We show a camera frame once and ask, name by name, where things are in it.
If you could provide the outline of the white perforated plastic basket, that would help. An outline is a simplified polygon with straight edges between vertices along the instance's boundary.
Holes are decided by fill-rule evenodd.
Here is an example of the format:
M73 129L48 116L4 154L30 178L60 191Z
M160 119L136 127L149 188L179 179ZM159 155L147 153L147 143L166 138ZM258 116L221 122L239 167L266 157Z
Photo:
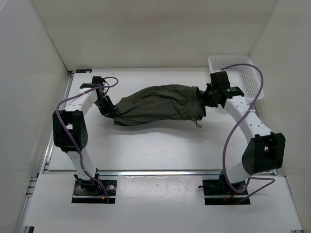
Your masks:
M210 73L225 68L230 85L239 87L244 93L248 103L251 103L259 91L261 78L259 72L247 65L252 64L245 55L213 55L208 58Z

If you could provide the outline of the dark corner label sticker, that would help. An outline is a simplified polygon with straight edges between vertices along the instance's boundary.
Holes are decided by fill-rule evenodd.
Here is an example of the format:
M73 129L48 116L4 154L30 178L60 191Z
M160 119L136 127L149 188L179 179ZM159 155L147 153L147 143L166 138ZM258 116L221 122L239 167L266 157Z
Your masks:
M77 69L75 73L91 73L92 69Z

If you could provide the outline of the olive green shorts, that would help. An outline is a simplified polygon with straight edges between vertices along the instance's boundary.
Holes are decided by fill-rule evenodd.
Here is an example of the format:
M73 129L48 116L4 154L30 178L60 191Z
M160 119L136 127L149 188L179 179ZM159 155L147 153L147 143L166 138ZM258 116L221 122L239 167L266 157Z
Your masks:
M202 91L179 84L151 86L116 104L114 124L135 126L160 120L198 122L206 116Z

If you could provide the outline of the aluminium rail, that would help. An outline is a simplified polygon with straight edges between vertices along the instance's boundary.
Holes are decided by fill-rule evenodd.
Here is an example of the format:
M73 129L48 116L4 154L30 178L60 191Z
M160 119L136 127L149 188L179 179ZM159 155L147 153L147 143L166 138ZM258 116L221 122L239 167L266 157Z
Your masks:
M26 192L31 178L40 172L43 157L52 134L52 114L63 98L71 72L53 70L27 78L17 93L17 131L15 162L17 189L11 192L14 204L18 204L16 232L21 225Z
M220 169L171 169L171 170L99 170L102 176L170 176L170 175L198 175L216 176L221 173Z

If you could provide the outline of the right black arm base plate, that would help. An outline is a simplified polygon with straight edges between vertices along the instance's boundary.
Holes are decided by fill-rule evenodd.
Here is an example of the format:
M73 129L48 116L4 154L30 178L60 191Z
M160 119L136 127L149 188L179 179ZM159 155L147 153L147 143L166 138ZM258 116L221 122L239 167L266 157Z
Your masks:
M203 190L205 205L250 205L248 191L243 193L234 192L227 184L219 180L202 180L198 186Z

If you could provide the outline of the aluminium left side rail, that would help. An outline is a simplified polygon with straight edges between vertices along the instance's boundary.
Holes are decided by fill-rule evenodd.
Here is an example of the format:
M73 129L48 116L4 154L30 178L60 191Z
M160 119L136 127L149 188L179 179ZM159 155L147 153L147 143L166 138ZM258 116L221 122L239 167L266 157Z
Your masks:
M52 114L63 98L71 72L53 70L27 78L17 93L17 131L15 162L17 189L11 192L14 204L18 204L16 232L21 225L26 192L31 178L40 172L43 157L52 134Z

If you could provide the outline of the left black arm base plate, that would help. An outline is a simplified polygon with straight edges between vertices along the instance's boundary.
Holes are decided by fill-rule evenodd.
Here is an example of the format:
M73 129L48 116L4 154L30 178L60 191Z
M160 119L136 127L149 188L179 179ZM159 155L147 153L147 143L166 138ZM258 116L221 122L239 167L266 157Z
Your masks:
M72 203L114 204L116 201L117 180L102 180L108 198L102 187L95 181L76 180L72 193Z

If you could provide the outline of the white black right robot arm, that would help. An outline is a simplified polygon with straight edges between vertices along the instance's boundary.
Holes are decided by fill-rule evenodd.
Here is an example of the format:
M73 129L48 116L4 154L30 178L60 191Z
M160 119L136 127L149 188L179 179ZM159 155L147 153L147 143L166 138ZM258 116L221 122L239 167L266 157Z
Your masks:
M203 94L205 106L222 106L236 121L234 128L240 128L248 143L241 161L230 168L224 168L224 178L218 188L224 194L231 193L240 183L251 176L283 165L285 136L267 127L247 101L239 87L232 87L225 71L212 73L211 82Z

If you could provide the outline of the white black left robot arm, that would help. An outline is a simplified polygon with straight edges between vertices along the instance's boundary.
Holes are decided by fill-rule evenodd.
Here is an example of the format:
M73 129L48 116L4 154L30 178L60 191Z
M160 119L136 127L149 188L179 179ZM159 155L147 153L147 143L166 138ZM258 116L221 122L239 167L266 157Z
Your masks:
M81 84L77 95L59 102L52 116L54 145L71 159L77 171L76 180L92 195L102 194L105 198L108 197L106 187L86 149L85 115L92 105L104 116L113 114L115 106L107 93L118 82L115 77L94 76L92 82Z

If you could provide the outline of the aluminium front rail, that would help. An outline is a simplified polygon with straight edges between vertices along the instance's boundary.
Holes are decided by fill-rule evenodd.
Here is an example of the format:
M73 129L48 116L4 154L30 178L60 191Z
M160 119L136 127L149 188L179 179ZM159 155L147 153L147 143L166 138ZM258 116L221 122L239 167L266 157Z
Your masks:
M170 175L198 175L216 176L221 173L220 169L171 169L171 170L99 170L102 176L170 176Z

